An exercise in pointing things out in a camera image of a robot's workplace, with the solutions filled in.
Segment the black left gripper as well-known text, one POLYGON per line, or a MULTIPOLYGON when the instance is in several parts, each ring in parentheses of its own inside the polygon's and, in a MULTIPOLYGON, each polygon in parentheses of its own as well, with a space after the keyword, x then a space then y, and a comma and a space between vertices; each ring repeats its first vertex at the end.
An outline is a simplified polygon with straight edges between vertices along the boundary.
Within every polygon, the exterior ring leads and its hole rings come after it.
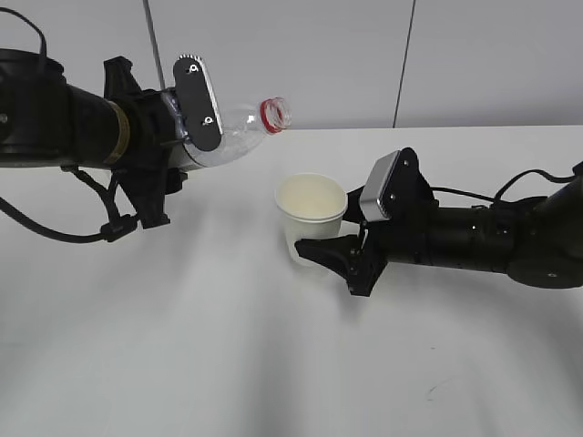
POLYGON ((182 190, 188 176, 170 163, 178 144, 175 120, 163 91, 143 89, 123 56, 104 62, 104 98, 115 103, 128 120, 128 145, 113 164, 118 182, 144 229, 169 223, 167 195, 182 190))

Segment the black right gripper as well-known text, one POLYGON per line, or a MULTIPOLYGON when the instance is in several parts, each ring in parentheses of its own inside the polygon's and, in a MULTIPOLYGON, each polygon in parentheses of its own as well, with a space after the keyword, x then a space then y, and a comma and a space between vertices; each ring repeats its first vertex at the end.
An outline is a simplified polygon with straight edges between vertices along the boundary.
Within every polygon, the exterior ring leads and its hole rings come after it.
POLYGON ((428 216, 438 205, 410 147, 399 149, 394 173, 384 192, 389 219, 367 222, 360 206, 363 187, 347 194, 343 221, 359 226, 358 236, 300 239, 294 243, 302 259, 312 261, 346 280, 353 296, 368 297, 390 261, 413 263, 425 253, 428 216))

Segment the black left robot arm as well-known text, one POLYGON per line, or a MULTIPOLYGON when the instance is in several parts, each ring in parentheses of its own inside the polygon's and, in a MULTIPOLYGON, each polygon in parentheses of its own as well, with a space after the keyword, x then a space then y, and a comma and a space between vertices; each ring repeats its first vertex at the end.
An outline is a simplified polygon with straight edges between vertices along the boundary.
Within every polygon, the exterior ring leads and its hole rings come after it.
POLYGON ((67 83, 55 60, 1 52, 1 165, 107 169, 145 229, 169 218, 181 181, 169 164, 175 120, 161 92, 141 88, 123 56, 105 61, 99 97, 67 83))

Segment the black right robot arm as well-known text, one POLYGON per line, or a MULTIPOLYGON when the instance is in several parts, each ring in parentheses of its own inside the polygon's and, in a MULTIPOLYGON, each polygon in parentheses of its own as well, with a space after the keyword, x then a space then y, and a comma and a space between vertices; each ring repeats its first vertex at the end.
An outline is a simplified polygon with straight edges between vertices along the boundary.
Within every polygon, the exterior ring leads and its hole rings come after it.
POLYGON ((409 147, 378 159, 366 183, 350 192, 344 221, 355 234, 302 238, 298 255, 342 277, 354 296, 370 296, 390 263, 504 274, 534 288, 582 284, 582 166, 551 196, 505 201, 511 178, 487 205, 446 208, 409 147))

